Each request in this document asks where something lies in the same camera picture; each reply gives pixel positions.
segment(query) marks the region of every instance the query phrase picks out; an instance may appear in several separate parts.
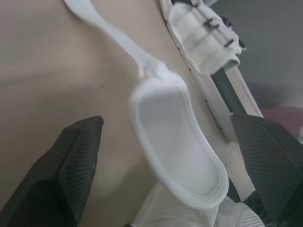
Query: white mesh fabric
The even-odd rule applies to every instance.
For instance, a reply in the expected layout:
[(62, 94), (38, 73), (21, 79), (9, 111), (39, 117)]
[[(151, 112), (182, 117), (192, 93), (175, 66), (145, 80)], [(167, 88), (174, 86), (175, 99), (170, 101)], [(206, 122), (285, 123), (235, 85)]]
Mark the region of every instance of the white mesh fabric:
[(252, 211), (248, 212), (242, 223), (241, 227), (262, 227), (264, 226), (262, 220)]
[(214, 226), (214, 223), (217, 218), (219, 206), (215, 206), (213, 208), (207, 209), (204, 211), (204, 215), (207, 217), (211, 227)]

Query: beige surface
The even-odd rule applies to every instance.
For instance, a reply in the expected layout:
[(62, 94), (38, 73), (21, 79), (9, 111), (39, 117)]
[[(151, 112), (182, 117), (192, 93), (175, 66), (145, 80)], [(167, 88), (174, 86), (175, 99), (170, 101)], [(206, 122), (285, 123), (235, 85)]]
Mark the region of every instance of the beige surface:
[[(239, 146), (219, 130), (161, 17), (157, 0), (93, 0), (97, 11), (188, 85), (197, 121), (242, 198), (253, 190)], [(101, 114), (98, 166), (81, 226), (131, 221), (155, 183), (127, 116), (133, 60), (61, 0), (0, 2), (0, 208), (61, 130)]]

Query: white padding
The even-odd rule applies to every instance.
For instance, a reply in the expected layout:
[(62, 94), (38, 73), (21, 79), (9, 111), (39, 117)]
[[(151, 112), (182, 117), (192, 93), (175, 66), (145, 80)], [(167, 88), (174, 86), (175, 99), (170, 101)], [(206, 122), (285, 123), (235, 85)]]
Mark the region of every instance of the white padding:
[(160, 67), (165, 79), (148, 78), (133, 92), (132, 122), (159, 180), (182, 202), (200, 210), (226, 196), (228, 177), (196, 121), (180, 76)]

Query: black padded pad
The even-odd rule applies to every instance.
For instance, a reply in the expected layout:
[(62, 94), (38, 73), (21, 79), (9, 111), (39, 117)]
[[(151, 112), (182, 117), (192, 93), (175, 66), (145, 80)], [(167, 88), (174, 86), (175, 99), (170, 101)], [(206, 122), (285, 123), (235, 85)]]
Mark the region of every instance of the black padded pad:
[(303, 203), (303, 146), (274, 121), (234, 114), (232, 124), (246, 170), (270, 217), (276, 223), (288, 220)]
[(77, 226), (95, 174), (102, 126), (96, 116), (66, 127), (6, 203), (0, 226)]

